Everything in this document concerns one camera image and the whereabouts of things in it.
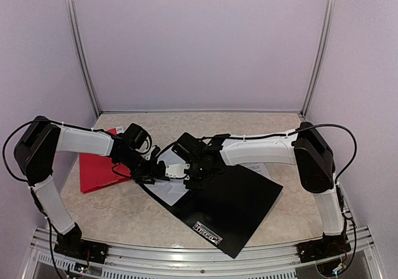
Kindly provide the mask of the black folder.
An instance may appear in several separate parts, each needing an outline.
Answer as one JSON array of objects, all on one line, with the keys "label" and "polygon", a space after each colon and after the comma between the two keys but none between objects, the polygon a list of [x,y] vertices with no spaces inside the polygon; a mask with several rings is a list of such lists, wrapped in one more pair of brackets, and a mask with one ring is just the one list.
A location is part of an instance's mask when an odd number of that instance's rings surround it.
[{"label": "black folder", "polygon": [[241,165],[206,181],[204,190],[190,190],[173,206],[142,189],[161,206],[226,255],[236,258],[283,189],[282,185]]}]

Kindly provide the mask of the red folder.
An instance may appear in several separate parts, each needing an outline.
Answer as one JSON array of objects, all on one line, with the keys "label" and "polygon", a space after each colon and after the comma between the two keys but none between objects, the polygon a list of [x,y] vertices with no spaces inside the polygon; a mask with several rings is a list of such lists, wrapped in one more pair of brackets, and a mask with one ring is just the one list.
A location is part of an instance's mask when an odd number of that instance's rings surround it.
[{"label": "red folder", "polygon": [[124,165],[113,163],[111,158],[88,153],[79,154],[80,191],[94,192],[127,181],[130,171]]}]

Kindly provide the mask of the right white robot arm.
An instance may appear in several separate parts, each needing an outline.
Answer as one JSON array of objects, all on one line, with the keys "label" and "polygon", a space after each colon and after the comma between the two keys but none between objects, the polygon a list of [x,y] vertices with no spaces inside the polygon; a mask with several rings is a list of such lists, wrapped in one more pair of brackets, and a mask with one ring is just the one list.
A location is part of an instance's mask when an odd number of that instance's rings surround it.
[{"label": "right white robot arm", "polygon": [[318,251],[326,257],[341,248],[345,220],[338,197],[333,152],[316,126],[303,122],[299,128],[263,135],[217,134],[196,138],[182,134],[172,152],[185,162],[176,178],[188,189],[199,189],[224,167],[249,163],[275,163],[297,167],[302,188],[317,205],[323,233]]}]

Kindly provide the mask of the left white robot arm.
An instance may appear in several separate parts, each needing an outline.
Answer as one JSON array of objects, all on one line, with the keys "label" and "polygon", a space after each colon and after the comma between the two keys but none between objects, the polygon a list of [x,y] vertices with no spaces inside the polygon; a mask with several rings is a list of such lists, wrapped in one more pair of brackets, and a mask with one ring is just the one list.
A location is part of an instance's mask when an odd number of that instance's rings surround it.
[{"label": "left white robot arm", "polygon": [[76,228],[53,181],[53,161],[58,152],[87,153],[108,157],[113,164],[124,165],[138,183],[154,184],[166,178],[166,165],[158,161],[160,148],[142,145],[149,134],[139,125],[131,124],[120,134],[103,129],[86,129],[51,121],[37,116],[26,123],[14,149],[14,158],[38,201],[39,207],[55,230],[65,235],[63,248],[74,257],[87,251],[84,239],[71,231]]}]

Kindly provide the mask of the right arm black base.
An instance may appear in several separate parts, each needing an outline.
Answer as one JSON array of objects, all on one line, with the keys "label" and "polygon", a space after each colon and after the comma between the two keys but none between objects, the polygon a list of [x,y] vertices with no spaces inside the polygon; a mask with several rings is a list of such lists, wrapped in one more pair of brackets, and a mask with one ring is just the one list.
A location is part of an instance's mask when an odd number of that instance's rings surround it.
[{"label": "right arm black base", "polygon": [[351,251],[351,246],[346,234],[338,236],[323,234],[321,239],[301,242],[297,245],[301,263],[322,260]]}]

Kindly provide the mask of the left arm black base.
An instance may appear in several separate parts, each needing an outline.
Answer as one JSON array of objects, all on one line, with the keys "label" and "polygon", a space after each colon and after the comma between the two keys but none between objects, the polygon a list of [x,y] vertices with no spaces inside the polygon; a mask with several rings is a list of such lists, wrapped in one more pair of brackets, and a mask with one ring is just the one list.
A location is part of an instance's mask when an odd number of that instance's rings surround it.
[{"label": "left arm black base", "polygon": [[77,223],[67,233],[57,234],[54,251],[66,257],[104,264],[109,245],[82,238],[82,232]]}]

